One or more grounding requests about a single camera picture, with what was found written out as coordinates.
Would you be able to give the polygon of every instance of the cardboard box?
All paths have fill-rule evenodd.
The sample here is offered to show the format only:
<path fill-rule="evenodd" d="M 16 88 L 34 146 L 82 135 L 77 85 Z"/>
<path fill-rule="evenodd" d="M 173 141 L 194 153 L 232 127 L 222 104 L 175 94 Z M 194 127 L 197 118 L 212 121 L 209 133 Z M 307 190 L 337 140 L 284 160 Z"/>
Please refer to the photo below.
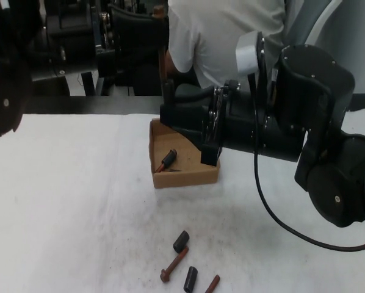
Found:
<path fill-rule="evenodd" d="M 161 165 L 163 158 L 170 150 L 177 151 L 177 159 L 170 169 L 180 172 L 161 173 L 154 171 Z M 150 122 L 150 162 L 154 187 L 181 187 L 211 184 L 218 181 L 220 162 L 216 167 L 200 163 L 200 151 L 180 133 L 162 125 L 159 119 Z"/>

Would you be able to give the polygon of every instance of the white shirt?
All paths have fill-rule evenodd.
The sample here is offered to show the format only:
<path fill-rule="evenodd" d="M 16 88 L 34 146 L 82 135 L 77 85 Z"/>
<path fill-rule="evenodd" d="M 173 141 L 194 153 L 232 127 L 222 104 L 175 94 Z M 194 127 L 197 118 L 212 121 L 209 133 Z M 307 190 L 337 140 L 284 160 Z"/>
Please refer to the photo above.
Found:
<path fill-rule="evenodd" d="M 284 0 L 169 0 L 169 52 L 179 72 L 195 70 L 202 88 L 223 85 L 237 74 L 238 39 L 251 31 L 266 37 L 272 66 L 282 49 Z"/>

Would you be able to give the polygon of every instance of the robotic arm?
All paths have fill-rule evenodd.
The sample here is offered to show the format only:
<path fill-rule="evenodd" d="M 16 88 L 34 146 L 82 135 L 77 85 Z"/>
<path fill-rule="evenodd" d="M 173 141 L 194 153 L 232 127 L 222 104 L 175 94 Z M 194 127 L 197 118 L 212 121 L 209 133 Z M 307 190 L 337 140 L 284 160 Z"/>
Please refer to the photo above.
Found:
<path fill-rule="evenodd" d="M 242 37 L 237 49 L 251 96 L 236 81 L 204 90 L 203 98 L 213 93 L 207 106 L 179 105 L 192 97 L 176 96 L 177 103 L 161 107 L 161 122 L 190 139 L 204 164 L 216 165 L 222 147 L 298 161 L 295 180 L 325 219 L 338 227 L 363 222 L 365 136 L 341 130 L 355 88 L 352 74 L 319 48 L 289 46 L 268 95 L 264 40 L 253 39 L 249 44 L 252 37 Z"/>

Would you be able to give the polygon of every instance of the small black object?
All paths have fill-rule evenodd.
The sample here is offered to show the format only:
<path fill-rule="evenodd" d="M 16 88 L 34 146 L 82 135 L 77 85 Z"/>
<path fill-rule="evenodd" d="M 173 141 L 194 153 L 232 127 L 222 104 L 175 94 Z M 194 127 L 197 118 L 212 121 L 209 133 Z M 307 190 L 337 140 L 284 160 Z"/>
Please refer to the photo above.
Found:
<path fill-rule="evenodd" d="M 195 267 L 189 267 L 188 275 L 184 284 L 185 292 L 187 293 L 193 292 L 193 288 L 195 287 L 196 277 L 197 277 L 197 269 Z"/>
<path fill-rule="evenodd" d="M 178 236 L 176 242 L 173 244 L 173 249 L 175 252 L 180 253 L 184 250 L 189 240 L 189 234 L 187 231 L 183 231 L 180 236 Z"/>
<path fill-rule="evenodd" d="M 164 157 L 164 159 L 162 160 L 162 163 L 165 165 L 165 169 L 169 168 L 170 165 L 172 165 L 172 163 L 176 160 L 176 157 L 177 157 L 177 151 L 170 150 L 168 155 L 166 155 L 166 157 Z"/>

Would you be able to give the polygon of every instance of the rusty bolt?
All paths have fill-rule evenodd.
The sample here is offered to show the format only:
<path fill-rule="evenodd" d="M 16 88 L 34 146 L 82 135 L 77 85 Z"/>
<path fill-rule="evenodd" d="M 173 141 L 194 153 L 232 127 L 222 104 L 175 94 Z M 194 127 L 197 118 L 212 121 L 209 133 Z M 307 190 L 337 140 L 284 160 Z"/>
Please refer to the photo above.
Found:
<path fill-rule="evenodd" d="M 160 278 L 161 278 L 162 282 L 164 282 L 164 283 L 169 282 L 170 274 L 173 272 L 173 270 L 176 268 L 176 266 L 180 263 L 180 261 L 183 260 L 183 258 L 187 254 L 188 250 L 189 250 L 189 248 L 185 247 L 184 250 L 181 253 L 179 253 L 178 256 L 176 256 L 175 260 L 172 261 L 172 263 L 168 266 L 168 268 L 166 270 L 161 270 Z"/>
<path fill-rule="evenodd" d="M 220 277 L 218 275 L 216 275 L 215 278 L 213 279 L 212 283 L 209 285 L 208 289 L 206 290 L 206 293 L 213 293 L 213 291 L 215 290 L 219 281 L 220 281 Z"/>

